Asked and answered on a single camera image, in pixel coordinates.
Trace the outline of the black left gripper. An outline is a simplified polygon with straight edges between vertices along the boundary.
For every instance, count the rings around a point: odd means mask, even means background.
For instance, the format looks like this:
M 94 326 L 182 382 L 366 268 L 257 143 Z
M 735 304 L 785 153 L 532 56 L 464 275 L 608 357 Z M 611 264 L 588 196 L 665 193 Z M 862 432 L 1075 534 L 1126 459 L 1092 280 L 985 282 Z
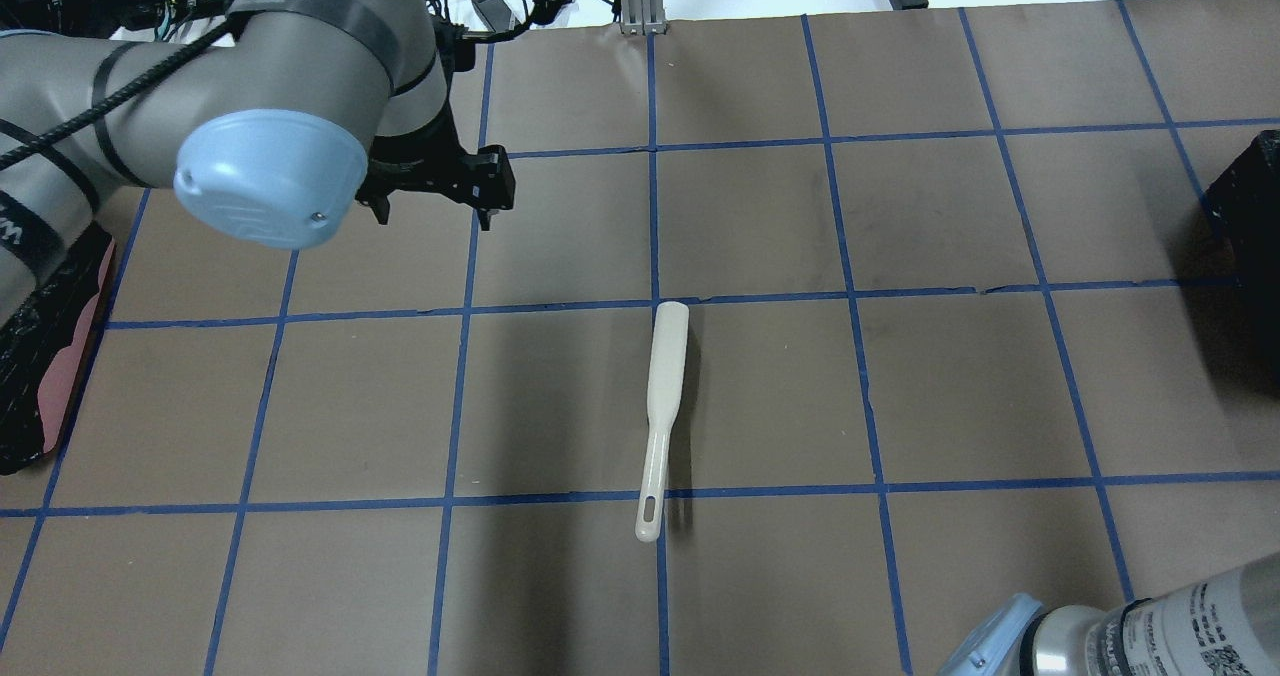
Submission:
M 492 216 L 515 207 L 516 179 L 507 149 L 493 143 L 468 152 L 449 106 L 413 132 L 378 134 L 367 165 L 355 202 L 369 207 L 381 225 L 390 220 L 390 196 L 398 189 L 472 207 L 483 230 L 492 228 Z

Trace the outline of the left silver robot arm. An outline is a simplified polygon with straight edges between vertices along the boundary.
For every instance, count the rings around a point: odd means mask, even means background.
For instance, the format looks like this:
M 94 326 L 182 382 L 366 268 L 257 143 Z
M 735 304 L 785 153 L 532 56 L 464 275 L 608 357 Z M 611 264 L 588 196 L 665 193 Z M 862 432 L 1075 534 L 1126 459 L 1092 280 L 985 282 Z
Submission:
M 457 29 L 425 0 L 234 0 L 192 44 L 3 33 L 3 316 L 101 207 L 169 188 L 214 230 L 312 248 L 353 205 L 436 193 L 480 227 L 511 210 L 506 149 L 451 110 Z

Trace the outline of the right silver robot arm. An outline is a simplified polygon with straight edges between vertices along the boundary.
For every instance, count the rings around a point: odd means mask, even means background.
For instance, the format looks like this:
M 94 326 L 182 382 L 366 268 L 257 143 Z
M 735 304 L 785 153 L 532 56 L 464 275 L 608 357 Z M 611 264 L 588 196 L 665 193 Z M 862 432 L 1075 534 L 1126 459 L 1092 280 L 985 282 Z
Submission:
M 1111 611 L 1018 593 L 942 675 L 1276 675 L 1279 556 Z

